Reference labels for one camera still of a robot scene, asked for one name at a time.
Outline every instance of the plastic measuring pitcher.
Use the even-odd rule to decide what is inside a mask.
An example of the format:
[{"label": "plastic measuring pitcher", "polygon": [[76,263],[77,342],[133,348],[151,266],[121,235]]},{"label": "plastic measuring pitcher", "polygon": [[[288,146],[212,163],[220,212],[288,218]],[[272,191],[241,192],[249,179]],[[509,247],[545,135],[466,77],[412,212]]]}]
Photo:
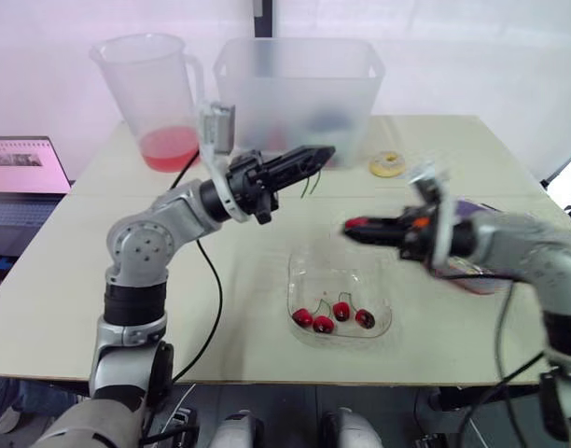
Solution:
[{"label": "plastic measuring pitcher", "polygon": [[106,40],[92,47],[91,58],[99,64],[146,164],[166,173],[180,171],[199,147],[187,65],[199,102],[204,92],[201,63],[184,53],[182,39],[162,34]]}]

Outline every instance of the translucent plastic bin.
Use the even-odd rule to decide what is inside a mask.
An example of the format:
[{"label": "translucent plastic bin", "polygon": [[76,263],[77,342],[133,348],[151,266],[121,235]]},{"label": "translucent plastic bin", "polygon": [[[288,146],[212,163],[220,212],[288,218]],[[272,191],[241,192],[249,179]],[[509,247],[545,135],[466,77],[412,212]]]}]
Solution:
[{"label": "translucent plastic bin", "polygon": [[[288,269],[287,319],[304,343],[359,346],[374,342],[391,326],[386,270],[379,258],[326,238],[295,250]],[[347,306],[336,308],[338,303]],[[345,313],[336,316],[346,308],[347,318]],[[300,322],[299,310],[306,310],[313,322]],[[333,323],[331,332],[322,332],[320,316]]]},{"label": "translucent plastic bin", "polygon": [[333,145],[349,165],[364,137],[384,68],[354,39],[234,39],[215,75],[221,101],[236,105],[236,145],[274,155]]}]

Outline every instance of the red cherry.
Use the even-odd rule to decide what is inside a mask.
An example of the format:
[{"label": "red cherry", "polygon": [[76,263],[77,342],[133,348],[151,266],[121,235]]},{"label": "red cherry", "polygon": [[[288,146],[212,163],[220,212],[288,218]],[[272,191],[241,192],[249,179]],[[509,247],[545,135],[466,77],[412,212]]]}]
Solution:
[{"label": "red cherry", "polygon": [[326,315],[320,315],[314,320],[313,329],[317,333],[332,333],[335,324]]},{"label": "red cherry", "polygon": [[350,305],[345,301],[338,301],[333,305],[333,314],[340,322],[345,322],[350,318]]},{"label": "red cherry", "polygon": [[313,315],[311,315],[311,313],[306,308],[300,308],[298,311],[296,311],[292,315],[292,319],[294,319],[294,322],[296,322],[304,329],[306,327],[310,327],[313,324]]},{"label": "red cherry", "polygon": [[356,312],[356,322],[360,327],[372,329],[375,326],[375,317],[365,309]]}]

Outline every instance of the white backdrop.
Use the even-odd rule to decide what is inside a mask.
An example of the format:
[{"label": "white backdrop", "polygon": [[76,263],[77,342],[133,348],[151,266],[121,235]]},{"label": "white backdrop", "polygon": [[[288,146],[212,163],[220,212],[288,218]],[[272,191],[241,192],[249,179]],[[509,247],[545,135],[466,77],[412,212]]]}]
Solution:
[{"label": "white backdrop", "polygon": [[478,115],[538,179],[571,156],[571,0],[287,0],[276,23],[370,40],[373,113]]},{"label": "white backdrop", "polygon": [[[370,40],[387,74],[375,113],[476,114],[542,178],[571,154],[571,0],[275,0],[278,36]],[[252,36],[251,0],[0,1],[0,134],[50,135],[70,177],[119,114],[92,42],[180,35],[206,69]]]},{"label": "white backdrop", "polygon": [[228,39],[254,35],[252,2],[0,1],[0,135],[49,135],[76,178],[120,120],[91,44],[151,31],[182,37],[216,95],[210,67]]}]

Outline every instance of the cherry stem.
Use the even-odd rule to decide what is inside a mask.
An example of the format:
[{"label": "cherry stem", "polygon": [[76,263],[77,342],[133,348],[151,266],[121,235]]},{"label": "cherry stem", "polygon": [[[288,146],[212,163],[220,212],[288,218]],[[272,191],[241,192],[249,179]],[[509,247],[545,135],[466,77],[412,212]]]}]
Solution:
[{"label": "cherry stem", "polygon": [[341,292],[340,295],[338,296],[338,301],[342,301],[341,300],[341,296],[347,296],[348,297],[348,301],[350,302],[350,306],[352,306],[352,309],[354,311],[358,311],[356,310],[356,307],[354,306],[354,304],[352,303],[352,294],[350,292]]},{"label": "cherry stem", "polygon": [[331,305],[329,305],[329,302],[323,298],[319,300],[319,306],[316,307],[316,310],[314,310],[313,315],[316,315],[319,312],[319,310],[321,309],[321,303],[324,303],[327,306],[329,310],[329,316],[331,316]]}]

